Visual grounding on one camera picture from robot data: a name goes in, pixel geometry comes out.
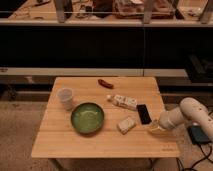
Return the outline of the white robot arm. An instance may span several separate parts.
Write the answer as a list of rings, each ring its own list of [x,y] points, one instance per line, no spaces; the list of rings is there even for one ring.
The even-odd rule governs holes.
[[[208,115],[207,107],[191,97],[182,99],[178,107],[162,112],[158,119],[148,125],[148,131],[152,134],[161,134],[175,129],[186,120],[198,123],[213,142],[213,119]]]

